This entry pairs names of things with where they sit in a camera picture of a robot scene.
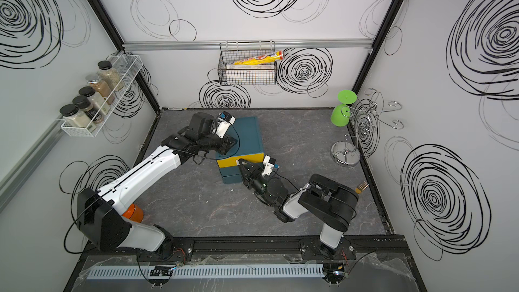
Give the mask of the yellow top drawer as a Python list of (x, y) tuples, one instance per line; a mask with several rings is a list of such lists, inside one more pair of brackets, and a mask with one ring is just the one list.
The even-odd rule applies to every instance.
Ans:
[(216, 160), (219, 168), (239, 166), (239, 160), (241, 159), (252, 163), (262, 163), (264, 160), (264, 152), (234, 156), (216, 154)]

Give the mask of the teal drawer cabinet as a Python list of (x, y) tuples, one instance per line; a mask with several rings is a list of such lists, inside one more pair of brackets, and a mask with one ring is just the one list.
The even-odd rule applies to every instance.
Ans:
[(240, 118), (228, 129), (227, 135), (235, 138), (238, 143), (227, 155), (247, 155), (264, 152), (260, 123), (256, 116)]

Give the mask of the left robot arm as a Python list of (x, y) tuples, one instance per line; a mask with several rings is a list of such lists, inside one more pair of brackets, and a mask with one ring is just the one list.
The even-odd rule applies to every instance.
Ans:
[(73, 225), (102, 252), (132, 248), (161, 260), (174, 253), (172, 236), (164, 228), (138, 223), (123, 214), (147, 189), (202, 151), (227, 154), (238, 140), (227, 131), (236, 121), (228, 112), (213, 117), (195, 113), (188, 126), (164, 139), (154, 152), (115, 181), (78, 194)]

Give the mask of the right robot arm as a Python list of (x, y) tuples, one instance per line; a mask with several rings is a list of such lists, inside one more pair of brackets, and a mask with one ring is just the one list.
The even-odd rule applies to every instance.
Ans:
[(281, 222), (291, 223), (306, 213), (320, 219), (323, 227), (316, 251), (326, 259), (335, 257), (344, 233), (357, 215), (359, 189), (313, 174), (307, 184), (290, 193), (276, 175), (278, 166), (274, 159), (266, 156), (263, 162), (253, 163), (241, 158), (238, 167), (243, 184), (260, 202), (273, 208)]

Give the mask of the teal middle drawer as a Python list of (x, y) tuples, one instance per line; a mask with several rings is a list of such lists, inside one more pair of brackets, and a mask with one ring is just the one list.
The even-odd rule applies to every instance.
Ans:
[(220, 168), (219, 171), (222, 177), (241, 176), (239, 166)]

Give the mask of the white box in basket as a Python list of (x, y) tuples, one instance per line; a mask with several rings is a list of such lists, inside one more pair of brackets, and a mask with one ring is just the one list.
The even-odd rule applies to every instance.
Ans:
[(274, 64), (258, 66), (226, 65), (221, 81), (232, 85), (274, 85), (277, 67)]

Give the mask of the orange mug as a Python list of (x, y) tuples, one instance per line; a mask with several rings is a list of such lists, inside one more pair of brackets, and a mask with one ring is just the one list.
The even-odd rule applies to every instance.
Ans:
[(144, 219), (144, 212), (136, 204), (131, 204), (122, 216), (133, 222), (142, 223)]

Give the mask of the green plastic wine glass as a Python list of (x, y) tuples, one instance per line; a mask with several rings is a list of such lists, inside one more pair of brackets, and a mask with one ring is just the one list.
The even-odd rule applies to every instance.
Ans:
[(336, 127), (346, 127), (350, 123), (350, 105), (357, 101), (357, 95), (351, 90), (340, 91), (337, 96), (340, 104), (334, 108), (331, 114), (331, 122)]

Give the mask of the yellow snack tube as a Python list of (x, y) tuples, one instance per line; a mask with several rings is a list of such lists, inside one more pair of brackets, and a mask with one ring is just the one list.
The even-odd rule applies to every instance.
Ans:
[(234, 66), (258, 66), (262, 64), (271, 64), (284, 59), (284, 51), (276, 51), (271, 54), (257, 55), (251, 58), (242, 59), (233, 62)]

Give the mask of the white clear spice shelf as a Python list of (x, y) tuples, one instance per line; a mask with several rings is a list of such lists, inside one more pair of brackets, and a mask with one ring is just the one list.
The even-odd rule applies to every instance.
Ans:
[(111, 144), (124, 142), (131, 133), (133, 118), (146, 102), (136, 80), (142, 69), (142, 59), (137, 55), (120, 54), (102, 61), (62, 109), (61, 130), (70, 137), (103, 135)]

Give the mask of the spice jar light contents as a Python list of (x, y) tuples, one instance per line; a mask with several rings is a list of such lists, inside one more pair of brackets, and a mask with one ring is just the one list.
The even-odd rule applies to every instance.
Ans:
[(120, 91), (124, 88), (124, 83), (119, 72), (110, 61), (104, 60), (97, 63), (98, 75), (108, 84), (111, 90)]

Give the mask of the spice jar brown contents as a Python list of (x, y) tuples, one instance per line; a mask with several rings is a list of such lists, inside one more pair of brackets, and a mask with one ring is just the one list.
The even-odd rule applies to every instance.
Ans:
[(114, 95), (112, 93), (111, 88), (109, 87), (108, 83), (105, 82), (100, 75), (93, 73), (89, 74), (85, 77), (85, 80), (87, 84), (91, 87), (93, 87), (94, 90), (96, 90), (98, 93), (100, 93), (104, 99), (107, 101), (109, 105), (112, 105), (114, 102)]

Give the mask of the chrome glass holder stand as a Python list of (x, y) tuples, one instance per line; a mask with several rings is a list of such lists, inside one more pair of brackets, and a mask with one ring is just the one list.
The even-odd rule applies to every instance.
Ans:
[(400, 130), (404, 124), (400, 120), (387, 123), (381, 119), (384, 113), (402, 109), (397, 101), (385, 101), (382, 93), (369, 89), (363, 98), (350, 105), (351, 118), (346, 126), (343, 140), (331, 146), (331, 158), (340, 166), (353, 167), (360, 163), (362, 156), (370, 157), (377, 150), (381, 136), (381, 125)]

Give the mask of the spice jar beige contents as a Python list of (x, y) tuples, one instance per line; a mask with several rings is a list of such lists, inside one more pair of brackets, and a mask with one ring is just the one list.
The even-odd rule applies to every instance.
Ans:
[(109, 114), (109, 104), (100, 93), (93, 89), (93, 87), (83, 87), (78, 90), (78, 93), (86, 96), (102, 115), (106, 116)]

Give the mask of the spice jar dark contents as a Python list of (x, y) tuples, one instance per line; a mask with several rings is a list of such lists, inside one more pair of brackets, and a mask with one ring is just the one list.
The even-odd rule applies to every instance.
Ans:
[(73, 104), (82, 110), (94, 123), (101, 123), (104, 118), (101, 112), (84, 95), (76, 96), (72, 100)]

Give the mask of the spice jar white contents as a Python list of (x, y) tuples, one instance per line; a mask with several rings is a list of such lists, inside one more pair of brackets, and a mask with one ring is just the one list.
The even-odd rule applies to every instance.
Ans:
[(73, 104), (64, 105), (59, 109), (59, 113), (61, 113), (64, 120), (73, 127), (87, 128), (91, 125), (91, 119), (86, 113)]

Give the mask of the aluminium wall rail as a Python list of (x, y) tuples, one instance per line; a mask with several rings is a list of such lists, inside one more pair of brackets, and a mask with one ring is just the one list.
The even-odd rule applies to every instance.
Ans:
[(362, 48), (370, 49), (373, 39), (281, 39), (281, 40), (215, 40), (215, 41), (132, 41), (123, 43), (127, 51), (176, 51), (222, 49), (282, 48)]

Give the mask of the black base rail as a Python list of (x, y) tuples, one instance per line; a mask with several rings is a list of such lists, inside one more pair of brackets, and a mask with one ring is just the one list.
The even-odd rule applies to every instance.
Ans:
[(165, 264), (192, 262), (204, 255), (292, 255), (304, 261), (328, 262), (356, 260), (372, 251), (410, 255), (407, 241), (401, 235), (346, 235), (333, 250), (324, 247), (318, 236), (174, 237), (162, 253), (135, 251), (129, 247), (98, 251), (90, 250), (91, 246), (87, 245), (79, 260), (89, 256), (138, 256), (140, 261)]

